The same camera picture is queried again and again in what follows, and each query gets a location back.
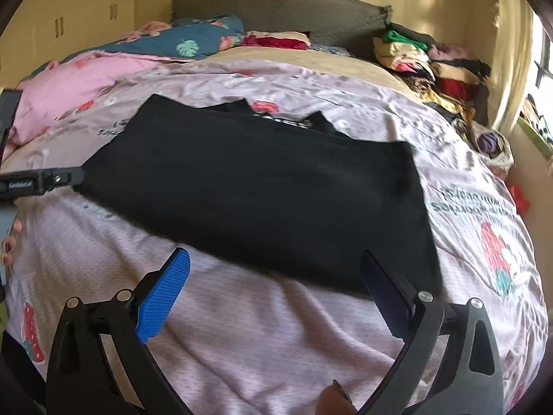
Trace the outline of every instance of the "silver bolt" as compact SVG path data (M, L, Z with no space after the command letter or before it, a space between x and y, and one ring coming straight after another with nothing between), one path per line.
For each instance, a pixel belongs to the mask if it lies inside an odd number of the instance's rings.
M432 293L423 290L422 292L419 292L419 299L421 301L424 301L425 303L431 303L434 299L434 296L432 295Z
M131 296L133 294L131 293L130 290L121 290L118 294L117 294L117 299L119 301L129 301L129 299L131 299Z
M484 307L484 303L482 303L482 300L478 298L471 299L471 304L473 307L476 307L477 309L482 309L482 307Z
M69 298L67 300L67 307L69 307L70 309L73 309L73 307L77 307L78 306L78 298L75 298L73 296L73 298Z

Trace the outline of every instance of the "headboard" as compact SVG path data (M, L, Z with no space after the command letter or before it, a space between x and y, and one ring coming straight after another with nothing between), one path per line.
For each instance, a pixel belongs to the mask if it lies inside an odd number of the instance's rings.
M372 38L392 17L391 6L358 0L172 0L172 19L235 13L247 31L309 31L314 44L344 47L375 61Z

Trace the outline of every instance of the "mattress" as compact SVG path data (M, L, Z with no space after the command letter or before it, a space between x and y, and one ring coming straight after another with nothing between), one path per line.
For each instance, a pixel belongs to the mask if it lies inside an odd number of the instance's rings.
M256 58L246 59L248 53ZM443 275L439 298L464 304L476 296L485 303L502 361L507 411L537 373L547 314L532 241L505 185L437 112L403 95L399 84L382 85L390 79L387 72L357 59L293 53L236 48L125 77L16 151L4 170L81 165L153 93L194 107L245 98L253 107L271 103L294 120L320 110L356 139L408 141ZM270 61L257 55L276 56ZM7 331L25 344L26 332L35 329L41 354L31 350L30 356L46 376L67 299L102 301L133 288L177 245L70 188L18 200L17 206L26 229L8 277ZM360 407L402 348L371 301L259 274L181 246L191 256L190 278L148 346L195 413L313 413L320 391L333 379ZM429 390L444 346L441 339L412 402ZM120 367L115 375L135 401Z

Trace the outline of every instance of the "curtain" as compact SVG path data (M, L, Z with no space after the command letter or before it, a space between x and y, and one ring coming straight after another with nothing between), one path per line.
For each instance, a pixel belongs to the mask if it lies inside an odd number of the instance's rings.
M491 126L505 135L513 130L525 96L532 62L533 19L527 0L499 0L488 114Z

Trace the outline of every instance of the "finger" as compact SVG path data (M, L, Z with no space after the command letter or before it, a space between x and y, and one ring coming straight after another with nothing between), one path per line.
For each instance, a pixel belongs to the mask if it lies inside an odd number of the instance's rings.
M13 221L12 231L20 234L23 231L23 222L20 219L15 219Z
M331 386L321 392L315 409L315 415L355 415L356 413L357 409L351 403L349 396L335 380Z
M9 236L2 241L2 249L5 253L12 253L16 246L17 240L14 236Z
M13 256L6 253L2 254L2 262L5 266L11 267L13 264Z

